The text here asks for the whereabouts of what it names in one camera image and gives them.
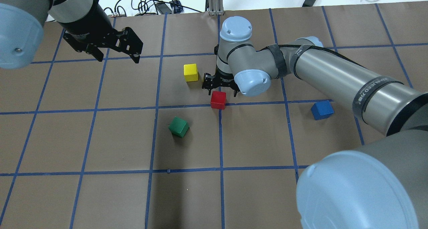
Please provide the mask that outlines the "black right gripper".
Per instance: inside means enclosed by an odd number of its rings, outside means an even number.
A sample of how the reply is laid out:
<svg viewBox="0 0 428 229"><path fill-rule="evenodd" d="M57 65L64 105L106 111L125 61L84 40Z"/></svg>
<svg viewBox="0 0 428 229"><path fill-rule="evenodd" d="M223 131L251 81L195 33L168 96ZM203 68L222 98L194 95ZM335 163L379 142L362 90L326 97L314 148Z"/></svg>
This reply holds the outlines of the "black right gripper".
<svg viewBox="0 0 428 229"><path fill-rule="evenodd" d="M233 90L233 96L236 97L240 92L237 83L234 81L234 75L226 73L216 67L214 75L205 73L202 77L202 89L208 90L211 96L212 91L218 87L229 87Z"/></svg>

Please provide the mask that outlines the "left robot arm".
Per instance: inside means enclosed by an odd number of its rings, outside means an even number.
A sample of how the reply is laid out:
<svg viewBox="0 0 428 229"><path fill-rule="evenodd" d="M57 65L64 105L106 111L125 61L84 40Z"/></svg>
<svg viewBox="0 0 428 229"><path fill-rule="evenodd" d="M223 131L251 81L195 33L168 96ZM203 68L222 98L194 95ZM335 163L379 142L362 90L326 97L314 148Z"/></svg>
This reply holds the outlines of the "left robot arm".
<svg viewBox="0 0 428 229"><path fill-rule="evenodd" d="M113 49L139 63L143 42L126 27L113 28L99 0L0 0L0 65L2 69L28 66L44 37L51 16L65 30L63 38L76 51L104 58L101 48Z"/></svg>

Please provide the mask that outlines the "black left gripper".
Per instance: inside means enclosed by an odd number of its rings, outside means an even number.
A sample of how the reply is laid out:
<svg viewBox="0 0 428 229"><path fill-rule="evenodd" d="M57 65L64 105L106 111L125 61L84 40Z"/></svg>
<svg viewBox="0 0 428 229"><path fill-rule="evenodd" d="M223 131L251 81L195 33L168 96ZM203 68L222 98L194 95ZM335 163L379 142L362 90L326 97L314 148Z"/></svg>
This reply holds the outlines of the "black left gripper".
<svg viewBox="0 0 428 229"><path fill-rule="evenodd" d="M97 61L104 58L100 48L122 52L138 64L143 41L130 27L121 31L113 28L110 19L99 5L92 5L89 12L74 22L63 23L63 38L76 51L92 55Z"/></svg>

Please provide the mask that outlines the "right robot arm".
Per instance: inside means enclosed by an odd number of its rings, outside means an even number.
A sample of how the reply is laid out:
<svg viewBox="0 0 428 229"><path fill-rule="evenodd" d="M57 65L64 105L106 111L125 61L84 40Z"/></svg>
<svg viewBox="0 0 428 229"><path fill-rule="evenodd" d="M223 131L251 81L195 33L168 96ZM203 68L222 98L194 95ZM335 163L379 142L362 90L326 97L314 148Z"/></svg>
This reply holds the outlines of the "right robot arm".
<svg viewBox="0 0 428 229"><path fill-rule="evenodd" d="M224 20L202 88L253 97L293 74L385 137L308 166L296 199L304 229L427 228L427 93L323 47L315 36L256 51L251 23Z"/></svg>

